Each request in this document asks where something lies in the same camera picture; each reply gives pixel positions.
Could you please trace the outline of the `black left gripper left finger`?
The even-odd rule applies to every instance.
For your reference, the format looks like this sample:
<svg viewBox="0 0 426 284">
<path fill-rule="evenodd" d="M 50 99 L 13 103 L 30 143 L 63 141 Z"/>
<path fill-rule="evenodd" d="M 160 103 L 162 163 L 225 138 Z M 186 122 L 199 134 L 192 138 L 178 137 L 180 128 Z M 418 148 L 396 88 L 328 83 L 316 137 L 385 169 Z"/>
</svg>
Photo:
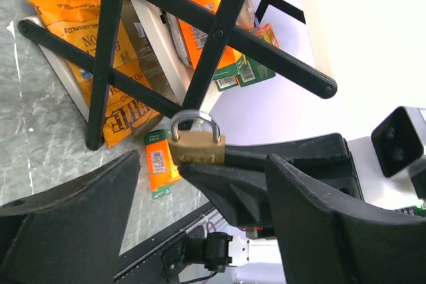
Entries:
<svg viewBox="0 0 426 284">
<path fill-rule="evenodd" d="M 112 283 L 140 172 L 127 152 L 1 206 L 2 283 Z"/>
</svg>

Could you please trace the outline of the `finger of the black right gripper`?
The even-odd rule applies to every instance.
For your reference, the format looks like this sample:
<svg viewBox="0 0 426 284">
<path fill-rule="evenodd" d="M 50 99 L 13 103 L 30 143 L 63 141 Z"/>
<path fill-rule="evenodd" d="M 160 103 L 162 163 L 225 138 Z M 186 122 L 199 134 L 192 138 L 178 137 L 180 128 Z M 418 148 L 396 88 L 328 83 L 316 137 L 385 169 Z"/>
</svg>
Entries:
<svg viewBox="0 0 426 284">
<path fill-rule="evenodd" d="M 206 164 L 183 164 L 180 175 L 199 189 L 234 227 L 272 227 L 265 174 Z"/>
</svg>

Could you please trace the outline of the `medium brass padlock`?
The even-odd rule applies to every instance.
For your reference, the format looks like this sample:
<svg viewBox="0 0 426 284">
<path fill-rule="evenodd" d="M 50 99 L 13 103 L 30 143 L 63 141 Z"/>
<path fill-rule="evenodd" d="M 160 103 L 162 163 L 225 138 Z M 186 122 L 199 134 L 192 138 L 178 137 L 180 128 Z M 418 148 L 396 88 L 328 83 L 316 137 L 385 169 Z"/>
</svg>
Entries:
<svg viewBox="0 0 426 284">
<path fill-rule="evenodd" d="M 182 122 L 203 120 L 211 132 L 180 130 Z M 170 119 L 167 138 L 170 154 L 175 165 L 185 163 L 224 164 L 226 137 L 221 135 L 219 123 L 207 112 L 188 109 L 177 112 Z"/>
</svg>

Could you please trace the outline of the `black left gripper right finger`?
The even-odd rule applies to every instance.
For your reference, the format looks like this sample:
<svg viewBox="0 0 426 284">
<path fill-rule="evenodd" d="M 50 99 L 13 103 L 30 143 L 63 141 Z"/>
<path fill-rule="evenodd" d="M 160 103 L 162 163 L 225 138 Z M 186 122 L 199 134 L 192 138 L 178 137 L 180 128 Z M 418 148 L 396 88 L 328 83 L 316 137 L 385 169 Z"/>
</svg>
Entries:
<svg viewBox="0 0 426 284">
<path fill-rule="evenodd" d="M 367 204 L 267 157 L 287 283 L 424 283 L 425 219 Z"/>
</svg>

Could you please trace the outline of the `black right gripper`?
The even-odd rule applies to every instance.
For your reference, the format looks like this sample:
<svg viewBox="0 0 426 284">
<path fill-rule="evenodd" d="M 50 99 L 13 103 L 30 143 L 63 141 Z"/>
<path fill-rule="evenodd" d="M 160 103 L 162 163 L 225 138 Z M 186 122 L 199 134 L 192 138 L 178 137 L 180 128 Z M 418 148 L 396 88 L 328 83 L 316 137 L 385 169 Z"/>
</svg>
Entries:
<svg viewBox="0 0 426 284">
<path fill-rule="evenodd" d="M 307 175 L 353 198 L 364 200 L 349 144 L 341 134 L 276 144 L 227 145 L 225 165 L 262 171 L 268 154 L 276 154 Z"/>
</svg>

